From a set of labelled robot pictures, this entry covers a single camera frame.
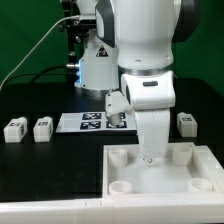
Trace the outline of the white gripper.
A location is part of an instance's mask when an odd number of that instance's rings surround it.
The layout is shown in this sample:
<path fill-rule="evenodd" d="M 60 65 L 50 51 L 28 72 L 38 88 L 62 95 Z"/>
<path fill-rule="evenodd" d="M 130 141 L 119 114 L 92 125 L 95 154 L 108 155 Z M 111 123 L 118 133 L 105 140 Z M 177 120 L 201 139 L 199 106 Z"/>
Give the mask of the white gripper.
<path fill-rule="evenodd" d="M 175 106 L 174 74 L 121 76 L 122 93 L 135 117 L 141 155 L 145 160 L 163 157 L 170 132 L 170 109 Z"/>

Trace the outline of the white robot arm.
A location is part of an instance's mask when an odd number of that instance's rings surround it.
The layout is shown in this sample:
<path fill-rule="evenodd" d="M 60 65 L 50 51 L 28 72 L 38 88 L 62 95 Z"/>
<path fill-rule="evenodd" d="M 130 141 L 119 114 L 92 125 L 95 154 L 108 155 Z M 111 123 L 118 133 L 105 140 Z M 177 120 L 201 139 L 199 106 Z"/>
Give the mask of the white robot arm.
<path fill-rule="evenodd" d="M 79 22 L 94 25 L 84 41 L 75 88 L 103 96 L 106 117 L 135 117 L 141 155 L 166 154 L 175 105 L 172 45 L 186 41 L 200 21 L 200 0 L 75 0 Z"/>

